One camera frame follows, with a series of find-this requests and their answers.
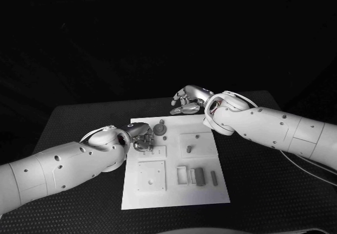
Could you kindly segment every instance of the black background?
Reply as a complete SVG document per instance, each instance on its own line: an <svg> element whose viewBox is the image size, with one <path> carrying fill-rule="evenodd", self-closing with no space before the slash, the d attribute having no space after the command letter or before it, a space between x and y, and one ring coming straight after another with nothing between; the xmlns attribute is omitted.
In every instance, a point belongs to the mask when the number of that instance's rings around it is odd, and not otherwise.
<svg viewBox="0 0 337 234"><path fill-rule="evenodd" d="M0 163L31 154L56 106L171 97L187 84L267 90L283 111L337 124L332 1L18 8L1 24Z"/></svg>

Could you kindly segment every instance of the white platform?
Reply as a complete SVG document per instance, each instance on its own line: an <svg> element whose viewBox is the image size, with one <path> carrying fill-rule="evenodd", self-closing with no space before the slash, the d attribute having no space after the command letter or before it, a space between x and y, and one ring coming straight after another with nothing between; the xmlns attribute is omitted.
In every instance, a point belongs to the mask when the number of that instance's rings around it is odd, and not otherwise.
<svg viewBox="0 0 337 234"><path fill-rule="evenodd" d="M128 152L121 209L229 203L214 138L201 124L204 115L135 118L131 123L144 122L152 128L161 119L167 139L155 136L154 153L144 154L134 148ZM191 146L190 153L184 149L187 145ZM185 167L187 185L178 185L177 167ZM203 168L204 186L191 184L190 169L197 167ZM217 186L210 171L216 172Z"/></svg>

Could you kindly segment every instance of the textured mat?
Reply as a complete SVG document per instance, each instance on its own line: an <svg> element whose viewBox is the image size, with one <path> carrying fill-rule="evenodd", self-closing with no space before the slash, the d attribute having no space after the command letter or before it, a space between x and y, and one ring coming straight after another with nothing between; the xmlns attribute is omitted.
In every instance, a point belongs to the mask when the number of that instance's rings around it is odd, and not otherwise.
<svg viewBox="0 0 337 234"><path fill-rule="evenodd" d="M279 109L266 91L240 94L257 106ZM170 110L170 98L59 106L34 153L79 141L106 125L128 124L131 118L168 116ZM122 211L123 164L76 188L4 214L0 233L154 234L180 228L223 227L250 233L321 228L337 234L337 194L331 185L308 176L279 151L237 134L221 136L214 132L214 140L230 204ZM324 176L319 169L299 163Z"/></svg>

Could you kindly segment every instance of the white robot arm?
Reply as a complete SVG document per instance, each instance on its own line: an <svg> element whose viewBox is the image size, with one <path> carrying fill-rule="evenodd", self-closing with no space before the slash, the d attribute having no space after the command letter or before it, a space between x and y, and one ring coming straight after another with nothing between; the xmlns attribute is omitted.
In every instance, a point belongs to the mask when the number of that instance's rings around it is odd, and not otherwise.
<svg viewBox="0 0 337 234"><path fill-rule="evenodd" d="M0 216L27 202L56 194L115 170L131 143L136 151L152 150L147 123L121 129L106 126L70 142L0 166Z"/></svg>
<svg viewBox="0 0 337 234"><path fill-rule="evenodd" d="M172 115L193 114L204 107L203 124L217 133L229 136L236 131L244 139L309 158L337 170L335 125L265 107L249 108L237 94L224 91L214 95L194 85L187 85L177 92L171 105L178 99L183 106L171 110Z"/></svg>

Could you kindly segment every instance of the table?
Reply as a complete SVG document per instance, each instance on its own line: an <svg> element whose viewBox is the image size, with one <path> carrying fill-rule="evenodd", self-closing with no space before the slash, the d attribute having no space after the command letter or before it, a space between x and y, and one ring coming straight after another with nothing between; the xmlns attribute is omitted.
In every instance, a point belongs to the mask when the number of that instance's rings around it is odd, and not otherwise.
<svg viewBox="0 0 337 234"><path fill-rule="evenodd" d="M279 110L267 91L239 94L257 106ZM170 101L168 97L56 107L33 154L79 141L106 125L121 127L131 118L168 116ZM331 185L305 174L279 151L236 133L213 134L229 204L121 210L123 164L76 188L4 214L0 233L154 234L180 228L221 227L250 233L321 228L337 234L337 194ZM324 176L321 169L298 163Z"/></svg>

